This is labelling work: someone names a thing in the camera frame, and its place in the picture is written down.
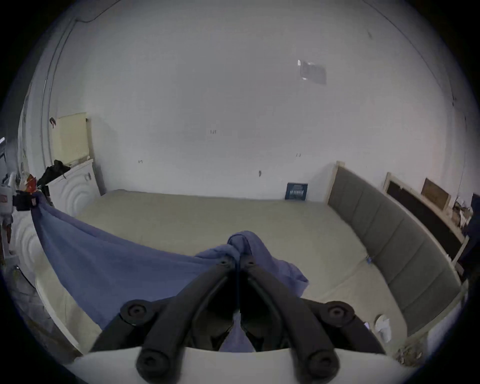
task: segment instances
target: gray padded headboard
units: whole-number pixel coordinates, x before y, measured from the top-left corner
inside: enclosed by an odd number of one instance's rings
[[[393,199],[342,166],[328,204],[350,224],[382,272],[408,335],[433,320],[460,292],[454,270],[429,233]]]

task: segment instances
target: blue cloth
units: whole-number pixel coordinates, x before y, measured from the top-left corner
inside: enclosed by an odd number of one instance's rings
[[[227,255],[238,265],[241,254],[251,254],[298,296],[308,285],[296,266],[272,257],[253,232],[234,234],[227,244],[191,257],[118,238],[51,207],[43,194],[35,196],[38,205],[32,209],[32,219],[45,255],[60,283],[101,329],[125,302],[175,296]]]

